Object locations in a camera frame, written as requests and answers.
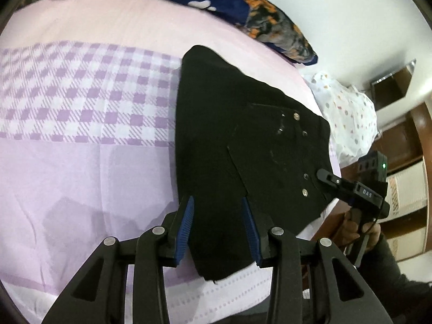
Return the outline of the person's right forearm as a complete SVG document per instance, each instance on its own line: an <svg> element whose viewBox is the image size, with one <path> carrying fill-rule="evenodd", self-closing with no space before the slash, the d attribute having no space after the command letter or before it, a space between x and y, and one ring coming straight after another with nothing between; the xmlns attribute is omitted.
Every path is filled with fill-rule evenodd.
<svg viewBox="0 0 432 324"><path fill-rule="evenodd" d="M363 255L358 271L393 323L431 322L431 284L401 273L384 235Z"/></svg>

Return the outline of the person's right hand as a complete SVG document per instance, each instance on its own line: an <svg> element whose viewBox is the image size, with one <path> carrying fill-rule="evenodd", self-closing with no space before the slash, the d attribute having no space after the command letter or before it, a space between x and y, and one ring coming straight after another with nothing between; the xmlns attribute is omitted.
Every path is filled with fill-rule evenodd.
<svg viewBox="0 0 432 324"><path fill-rule="evenodd" d="M353 220L352 213L347 211L344 214L343 223L337 230L333 240L337 246L346 247L362 235L368 235L369 239L365 250L369 251L379 242L381 231L380 224L373 222L365 223L360 229L360 226Z"/></svg>

